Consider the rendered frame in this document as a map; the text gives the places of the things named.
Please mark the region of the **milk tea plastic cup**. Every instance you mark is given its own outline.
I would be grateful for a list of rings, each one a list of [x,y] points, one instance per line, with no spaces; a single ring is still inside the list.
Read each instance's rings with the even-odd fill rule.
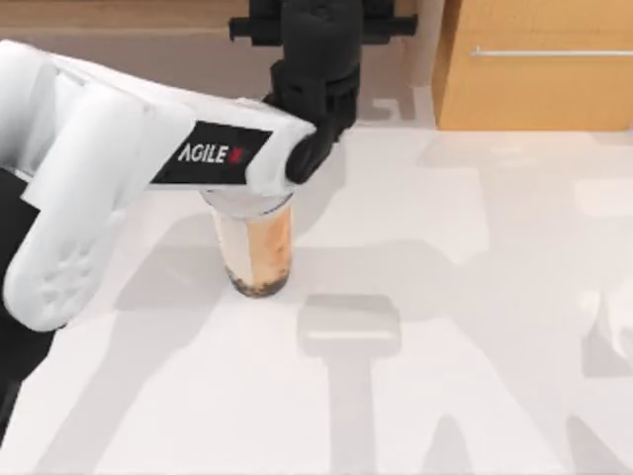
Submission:
[[[226,274],[249,298],[278,293],[293,259],[293,196],[264,197],[243,190],[201,193],[211,207]]]

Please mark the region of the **light wooden cupboard door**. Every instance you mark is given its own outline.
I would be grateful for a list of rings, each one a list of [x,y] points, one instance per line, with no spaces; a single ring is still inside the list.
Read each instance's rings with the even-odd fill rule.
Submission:
[[[486,102],[518,129],[633,126],[633,57],[482,57],[485,49],[633,49],[633,0],[464,0],[459,31]]]

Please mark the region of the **light wooden cupboard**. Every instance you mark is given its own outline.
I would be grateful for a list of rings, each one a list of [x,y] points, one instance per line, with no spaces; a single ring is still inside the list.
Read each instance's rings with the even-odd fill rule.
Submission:
[[[518,129],[486,102],[482,74],[473,73],[459,31],[464,0],[445,0],[431,90],[436,126],[445,131],[588,131]]]

